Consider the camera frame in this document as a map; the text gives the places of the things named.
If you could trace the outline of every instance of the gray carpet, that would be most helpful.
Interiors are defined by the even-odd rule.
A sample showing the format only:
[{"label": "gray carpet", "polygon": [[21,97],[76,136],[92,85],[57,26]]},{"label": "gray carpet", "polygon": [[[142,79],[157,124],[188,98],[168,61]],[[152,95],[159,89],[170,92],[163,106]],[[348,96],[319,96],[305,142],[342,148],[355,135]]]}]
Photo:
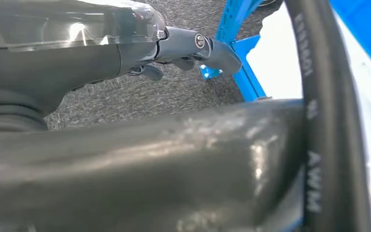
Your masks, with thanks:
[{"label": "gray carpet", "polygon": [[[166,19],[166,25],[193,29],[214,37],[225,0],[145,0]],[[258,34],[262,19],[279,4],[259,8],[243,24],[238,39]],[[144,76],[122,76],[88,85],[65,96],[60,107],[45,118],[52,130],[139,119],[218,107],[243,101],[232,76],[204,81],[199,70],[162,66],[159,82]]]}]

